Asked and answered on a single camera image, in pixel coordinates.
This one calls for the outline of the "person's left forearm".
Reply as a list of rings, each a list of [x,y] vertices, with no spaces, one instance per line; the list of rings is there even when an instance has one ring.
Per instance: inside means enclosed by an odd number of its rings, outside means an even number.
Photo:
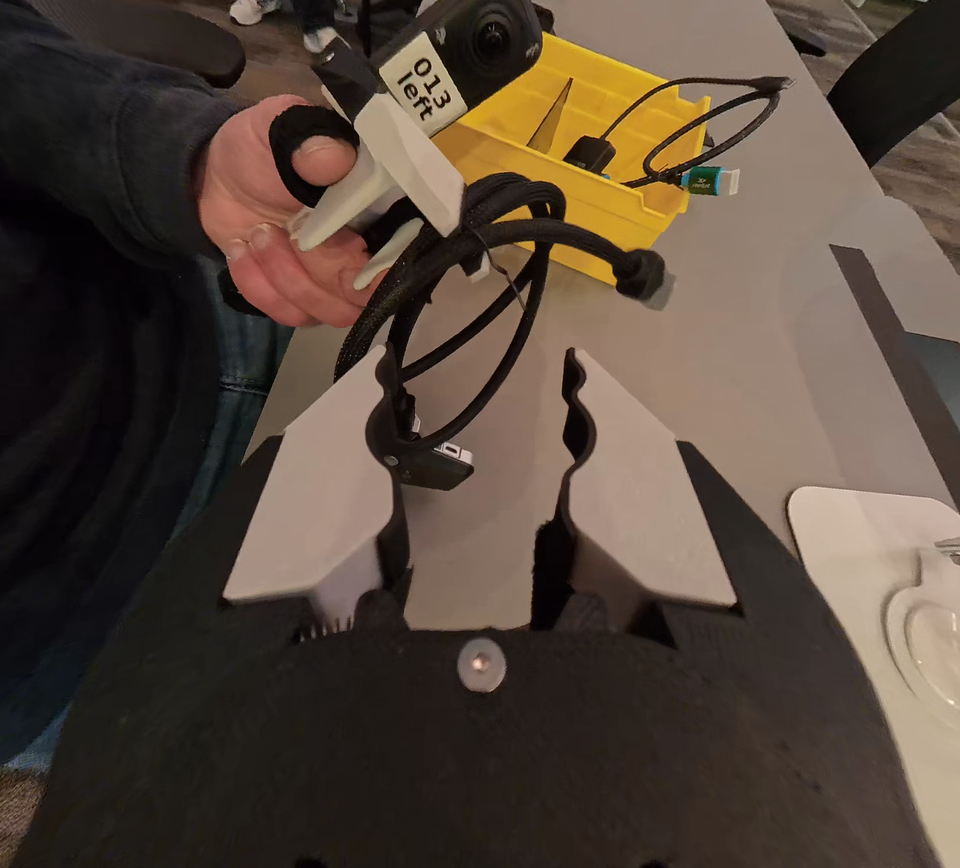
[[[68,35],[1,3],[2,214],[61,217],[138,262],[222,259],[201,226],[195,165],[241,107],[197,76]]]

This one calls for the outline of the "person's left hand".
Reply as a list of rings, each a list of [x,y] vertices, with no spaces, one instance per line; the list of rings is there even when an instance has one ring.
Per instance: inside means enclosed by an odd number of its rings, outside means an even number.
[[[354,287],[369,253],[349,227],[308,251],[286,232],[303,207],[278,174],[269,129],[276,116],[296,105],[307,100],[294,94],[268,97],[217,131],[196,169],[199,220],[251,306],[290,327],[348,328],[382,275],[363,289]]]

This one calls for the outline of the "black office chair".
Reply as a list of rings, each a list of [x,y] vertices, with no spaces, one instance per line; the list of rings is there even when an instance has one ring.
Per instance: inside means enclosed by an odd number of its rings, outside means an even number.
[[[826,96],[867,166],[959,99],[959,0],[928,0],[843,72]]]

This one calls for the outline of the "black hub adapter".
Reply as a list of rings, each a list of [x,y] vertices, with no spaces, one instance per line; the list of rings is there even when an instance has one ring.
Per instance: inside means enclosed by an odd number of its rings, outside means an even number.
[[[608,178],[605,171],[615,158],[616,151],[606,138],[582,135],[572,144],[562,160],[567,165]]]

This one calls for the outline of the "wooden-armed white desk stand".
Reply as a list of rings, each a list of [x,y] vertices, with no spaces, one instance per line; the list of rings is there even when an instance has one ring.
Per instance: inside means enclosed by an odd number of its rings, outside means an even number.
[[[933,849],[958,866],[958,513],[929,498],[803,487],[787,514],[878,696]]]

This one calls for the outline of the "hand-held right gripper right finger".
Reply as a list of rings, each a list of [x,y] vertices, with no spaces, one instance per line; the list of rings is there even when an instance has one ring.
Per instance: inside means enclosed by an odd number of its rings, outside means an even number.
[[[638,622],[659,601],[734,607],[674,432],[585,350],[563,361],[572,464],[535,537],[531,621],[559,622],[575,595],[599,598],[606,622]]]

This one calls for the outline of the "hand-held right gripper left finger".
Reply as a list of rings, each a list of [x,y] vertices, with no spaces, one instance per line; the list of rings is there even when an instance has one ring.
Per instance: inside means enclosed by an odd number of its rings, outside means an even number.
[[[394,353],[371,349],[284,430],[223,587],[232,604],[306,599],[319,622],[353,622],[369,591],[408,571]]]

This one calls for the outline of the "yellow plastic bin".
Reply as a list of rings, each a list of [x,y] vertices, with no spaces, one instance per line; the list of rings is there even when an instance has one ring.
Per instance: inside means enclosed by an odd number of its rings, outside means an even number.
[[[572,144],[582,135],[601,137],[622,111],[663,81],[552,35],[543,42],[533,69],[433,141],[467,183],[501,171],[553,183],[565,195],[566,221],[626,250],[652,247],[687,210],[690,194],[666,184],[630,189],[624,183],[641,178],[647,154],[705,113],[710,97],[691,102],[677,87],[656,94],[606,136],[617,151],[606,168],[608,178],[583,171],[563,161]],[[526,143],[570,77],[573,85],[549,154],[531,150]]]

